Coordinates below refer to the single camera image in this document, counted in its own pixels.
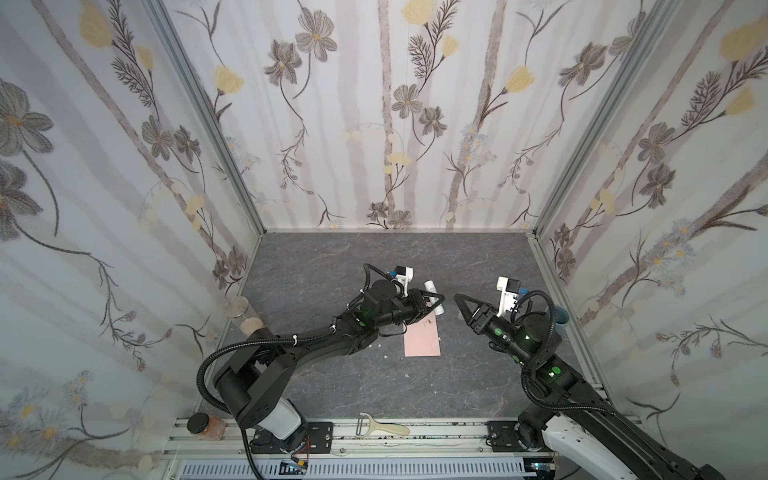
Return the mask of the pink paper envelope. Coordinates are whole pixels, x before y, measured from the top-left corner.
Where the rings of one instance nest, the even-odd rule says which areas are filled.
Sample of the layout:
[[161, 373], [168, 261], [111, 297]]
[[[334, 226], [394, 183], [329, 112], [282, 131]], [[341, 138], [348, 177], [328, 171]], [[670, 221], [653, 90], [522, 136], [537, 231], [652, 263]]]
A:
[[430, 313], [409, 325], [403, 341], [405, 357], [439, 357], [441, 349], [436, 314]]

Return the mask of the white glue stick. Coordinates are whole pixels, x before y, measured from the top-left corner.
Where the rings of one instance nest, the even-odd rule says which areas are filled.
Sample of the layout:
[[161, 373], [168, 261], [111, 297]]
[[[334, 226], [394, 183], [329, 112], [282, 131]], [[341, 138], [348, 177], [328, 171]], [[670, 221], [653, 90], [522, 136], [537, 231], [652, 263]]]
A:
[[437, 288], [434, 284], [434, 281], [427, 280], [424, 283], [424, 288], [425, 288], [425, 291], [427, 292], [427, 295], [425, 297], [427, 306], [431, 309], [431, 311], [434, 313], [436, 317], [443, 315], [444, 307], [442, 306], [442, 303], [444, 302], [444, 297], [437, 292]]

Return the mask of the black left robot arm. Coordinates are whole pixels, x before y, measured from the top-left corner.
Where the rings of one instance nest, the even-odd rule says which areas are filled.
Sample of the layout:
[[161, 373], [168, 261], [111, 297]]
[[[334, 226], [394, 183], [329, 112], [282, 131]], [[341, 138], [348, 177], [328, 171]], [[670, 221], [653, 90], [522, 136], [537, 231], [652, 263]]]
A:
[[439, 293], [406, 291], [395, 280], [377, 280], [365, 286], [327, 327], [290, 335], [261, 328], [245, 341], [216, 350], [198, 368], [198, 392], [206, 403], [229, 413], [241, 431], [265, 430], [275, 448], [296, 452], [311, 436], [305, 417], [284, 397], [295, 371], [358, 353], [381, 336], [382, 328], [408, 328], [444, 301]]

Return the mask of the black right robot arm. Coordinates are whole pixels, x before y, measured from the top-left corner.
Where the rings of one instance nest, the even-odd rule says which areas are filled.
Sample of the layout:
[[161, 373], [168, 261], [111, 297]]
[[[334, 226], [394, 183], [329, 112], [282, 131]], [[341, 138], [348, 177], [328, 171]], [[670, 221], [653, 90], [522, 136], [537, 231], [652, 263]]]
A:
[[543, 311], [504, 314], [465, 294], [454, 301], [467, 326], [521, 369], [520, 385], [530, 404], [506, 433], [494, 439], [515, 451], [550, 450], [565, 455], [594, 477], [629, 479], [720, 479], [710, 464], [697, 466], [675, 454], [621, 414], [556, 353], [555, 305], [541, 290]]

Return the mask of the teal ceramic cup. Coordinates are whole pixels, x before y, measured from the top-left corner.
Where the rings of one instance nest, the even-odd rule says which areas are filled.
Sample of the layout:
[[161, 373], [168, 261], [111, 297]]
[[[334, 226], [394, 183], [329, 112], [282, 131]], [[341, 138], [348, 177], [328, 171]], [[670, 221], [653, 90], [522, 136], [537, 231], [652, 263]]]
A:
[[570, 324], [571, 317], [566, 309], [556, 306], [554, 309], [555, 332], [561, 337], [566, 337], [566, 328]]

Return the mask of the cream vegetable peeler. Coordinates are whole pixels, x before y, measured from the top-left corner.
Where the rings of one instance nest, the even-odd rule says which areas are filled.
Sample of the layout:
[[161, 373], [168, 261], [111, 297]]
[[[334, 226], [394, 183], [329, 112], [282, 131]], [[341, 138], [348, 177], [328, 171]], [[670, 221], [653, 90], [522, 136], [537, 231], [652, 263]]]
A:
[[369, 413], [361, 412], [357, 418], [355, 436], [367, 438], [374, 433], [405, 437], [410, 435], [410, 429], [397, 423], [379, 422]]

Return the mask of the amber jar with black lid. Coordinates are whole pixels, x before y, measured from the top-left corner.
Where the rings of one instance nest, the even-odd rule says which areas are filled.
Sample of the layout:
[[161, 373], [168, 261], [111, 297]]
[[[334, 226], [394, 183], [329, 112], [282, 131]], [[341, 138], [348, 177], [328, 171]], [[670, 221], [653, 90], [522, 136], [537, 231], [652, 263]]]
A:
[[188, 418], [186, 428], [192, 435], [211, 441], [220, 441], [224, 437], [226, 422], [215, 415], [196, 412]]

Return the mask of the aluminium mounting rail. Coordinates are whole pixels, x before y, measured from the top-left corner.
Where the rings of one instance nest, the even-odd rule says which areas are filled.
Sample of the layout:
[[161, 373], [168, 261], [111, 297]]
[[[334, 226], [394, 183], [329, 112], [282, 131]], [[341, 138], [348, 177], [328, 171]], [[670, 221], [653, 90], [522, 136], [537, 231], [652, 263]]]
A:
[[219, 441], [200, 439], [178, 421], [163, 451], [167, 479], [632, 479], [607, 448], [564, 417], [554, 417], [544, 445], [531, 451], [514, 440], [510, 418], [401, 418], [404, 436], [356, 418], [313, 419], [309, 448], [268, 453], [257, 432], [248, 454], [229, 420]]

